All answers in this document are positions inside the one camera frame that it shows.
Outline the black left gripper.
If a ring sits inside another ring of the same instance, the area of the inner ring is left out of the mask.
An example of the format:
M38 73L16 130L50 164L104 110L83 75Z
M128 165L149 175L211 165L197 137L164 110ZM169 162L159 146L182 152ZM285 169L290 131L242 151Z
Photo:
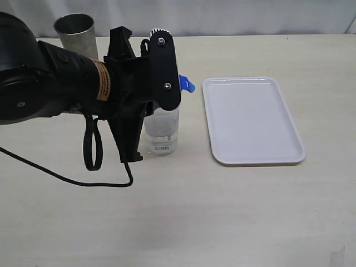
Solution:
M131 35L124 26L111 29L104 57L112 82L107 121L122 163L142 160L138 145L144 117L158 107L172 111L181 101L171 33L160 31L143 39L140 56L133 52Z

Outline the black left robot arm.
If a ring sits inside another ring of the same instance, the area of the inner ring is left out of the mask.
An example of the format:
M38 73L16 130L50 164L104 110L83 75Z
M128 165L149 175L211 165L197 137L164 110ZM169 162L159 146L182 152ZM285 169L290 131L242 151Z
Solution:
M108 122L122 162L142 160L144 117L158 107L176 109L180 81L168 31L152 31L138 57L131 34L112 29L108 53L97 61L36 40L19 18L1 13L1 124L70 112L97 116Z

